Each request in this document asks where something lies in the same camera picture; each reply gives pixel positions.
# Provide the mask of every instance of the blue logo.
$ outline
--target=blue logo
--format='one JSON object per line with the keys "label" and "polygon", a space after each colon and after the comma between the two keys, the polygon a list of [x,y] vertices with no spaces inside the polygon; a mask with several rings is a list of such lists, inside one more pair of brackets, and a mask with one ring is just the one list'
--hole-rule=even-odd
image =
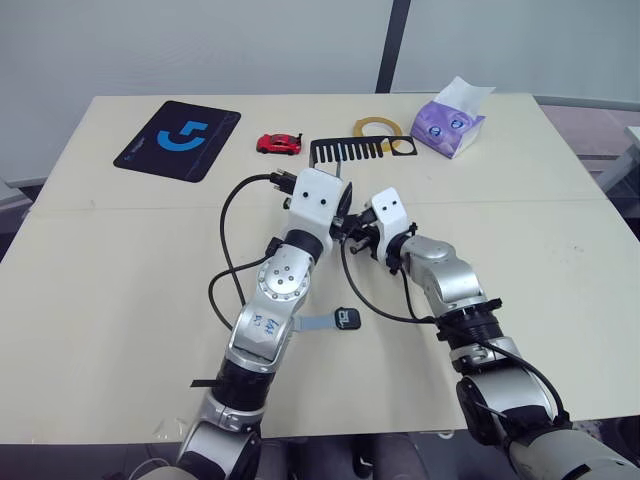
{"label": "blue logo", "polygon": [[[202,122],[194,122],[189,120],[184,124],[182,130],[180,130],[180,135],[189,136],[194,130],[205,131],[209,125]],[[204,142],[204,137],[193,137],[188,142],[184,143],[176,143],[169,139],[169,131],[168,130],[160,130],[158,132],[157,141],[158,145],[160,145],[165,150],[169,150],[170,152],[186,152],[187,150],[193,150],[194,148],[199,147]]]}

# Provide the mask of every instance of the purple tissue box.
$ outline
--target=purple tissue box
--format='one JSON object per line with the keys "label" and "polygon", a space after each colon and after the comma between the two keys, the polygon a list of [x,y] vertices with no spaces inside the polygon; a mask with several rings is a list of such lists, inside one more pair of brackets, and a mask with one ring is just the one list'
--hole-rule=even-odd
{"label": "purple tissue box", "polygon": [[475,140],[485,118],[478,115],[473,119],[455,108],[429,102],[418,112],[411,136],[453,158]]}

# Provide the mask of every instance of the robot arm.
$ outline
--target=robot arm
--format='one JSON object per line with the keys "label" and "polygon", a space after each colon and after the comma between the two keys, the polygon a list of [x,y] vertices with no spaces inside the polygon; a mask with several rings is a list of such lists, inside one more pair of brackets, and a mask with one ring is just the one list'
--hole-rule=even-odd
{"label": "robot arm", "polygon": [[269,386],[294,329],[293,315],[311,287],[313,268],[331,251],[329,230],[341,190],[340,179],[310,168],[289,192],[284,241],[260,266],[255,293],[238,315],[216,381],[181,446],[177,466],[194,477],[255,477]]}
{"label": "robot arm", "polygon": [[423,289],[435,317],[429,321],[438,327],[438,339],[449,343],[451,363],[462,375],[457,396],[478,442],[503,447],[527,480],[640,478],[624,457],[571,430],[559,396],[554,415],[533,367],[518,361],[515,342],[503,335],[493,314],[502,302],[487,300],[473,269],[451,245],[415,235],[392,188],[367,207],[359,216],[365,225],[353,237],[392,273],[403,268]]}

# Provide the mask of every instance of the white wall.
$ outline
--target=white wall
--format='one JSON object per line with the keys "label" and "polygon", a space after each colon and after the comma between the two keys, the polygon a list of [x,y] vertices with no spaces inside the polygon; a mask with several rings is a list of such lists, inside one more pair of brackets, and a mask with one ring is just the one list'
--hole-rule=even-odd
{"label": "white wall", "polygon": [[46,176],[95,95],[373,92],[391,3],[2,0],[0,177]]}
{"label": "white wall", "polygon": [[499,91],[640,101],[638,0],[414,0],[393,91],[455,75]]}

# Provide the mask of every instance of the floor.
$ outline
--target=floor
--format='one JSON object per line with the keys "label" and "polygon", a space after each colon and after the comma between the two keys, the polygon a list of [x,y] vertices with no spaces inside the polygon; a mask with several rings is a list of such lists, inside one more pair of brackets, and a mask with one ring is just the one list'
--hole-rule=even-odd
{"label": "floor", "polygon": [[[545,114],[574,150],[583,165],[596,178],[631,144],[623,133],[627,125],[640,125],[640,112],[621,112],[583,108],[544,106]],[[623,199],[640,200],[640,169],[609,192],[614,205]],[[38,189],[30,189],[30,197]],[[638,219],[627,219],[640,238]],[[15,233],[0,234],[0,259],[9,248]],[[580,428],[600,436],[620,453],[633,457],[639,454],[640,426],[638,417],[608,421],[583,422]],[[410,444],[418,452],[424,476],[397,478],[434,479],[515,479],[505,457],[491,447],[478,445],[466,431],[449,435],[413,433]],[[349,437],[317,437],[293,442],[271,442],[269,455],[286,452],[289,461],[297,465],[297,478],[356,479],[352,469]],[[49,478],[124,480],[142,461],[160,457],[175,459],[178,444],[45,446],[0,445],[0,480]],[[260,478],[270,476],[267,463]]]}

